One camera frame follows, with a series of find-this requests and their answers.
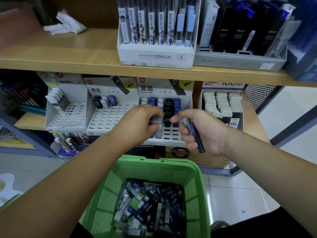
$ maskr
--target finger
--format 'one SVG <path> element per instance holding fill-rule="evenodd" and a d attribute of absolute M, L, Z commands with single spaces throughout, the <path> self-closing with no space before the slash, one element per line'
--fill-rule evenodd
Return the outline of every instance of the finger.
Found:
<path fill-rule="evenodd" d="M 143 104 L 141 105 L 145 107 L 148 111 L 148 117 L 156 116 L 157 118 L 163 118 L 163 113 L 158 106 L 152 106 L 151 104 Z"/>
<path fill-rule="evenodd" d="M 148 135 L 151 136 L 153 133 L 161 129 L 158 124 L 151 124 L 148 128 Z"/>
<path fill-rule="evenodd" d="M 189 130 L 188 128 L 185 127 L 184 123 L 180 123 L 178 126 L 178 131 L 182 134 L 182 135 L 187 135 L 189 134 Z"/>
<path fill-rule="evenodd" d="M 188 149 L 193 150 L 193 149 L 198 148 L 198 144 L 197 144 L 197 143 L 188 143 L 188 144 L 186 144 L 186 147 L 187 147 Z"/>
<path fill-rule="evenodd" d="M 197 111 L 196 109 L 185 109 L 184 111 L 180 111 L 177 115 L 174 115 L 171 117 L 171 123 L 176 123 L 184 118 L 189 118 L 193 119 L 194 118 L 194 113 Z"/>
<path fill-rule="evenodd" d="M 185 143 L 194 143 L 195 142 L 194 136 L 191 136 L 191 135 L 182 135 L 182 140 Z"/>

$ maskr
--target right hand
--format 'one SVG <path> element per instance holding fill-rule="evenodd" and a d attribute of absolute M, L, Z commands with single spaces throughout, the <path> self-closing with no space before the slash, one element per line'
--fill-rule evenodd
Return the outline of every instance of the right hand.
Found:
<path fill-rule="evenodd" d="M 182 121 L 184 118 L 190 119 L 197 128 L 205 150 L 212 155 L 222 155 L 228 133 L 231 129 L 228 125 L 222 123 L 211 113 L 201 109 L 186 109 L 180 111 L 171 118 L 172 123 Z M 182 140 L 186 143 L 188 149 L 196 149 L 198 144 L 195 138 L 189 134 L 188 128 L 181 122 L 178 128 L 182 135 Z"/>

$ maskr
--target perforated metal panel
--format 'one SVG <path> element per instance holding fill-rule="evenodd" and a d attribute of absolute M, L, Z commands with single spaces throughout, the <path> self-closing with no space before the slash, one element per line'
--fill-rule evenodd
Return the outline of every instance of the perforated metal panel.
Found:
<path fill-rule="evenodd" d="M 258 114 L 281 88 L 282 86 L 275 85 L 248 84 L 245 93 Z"/>

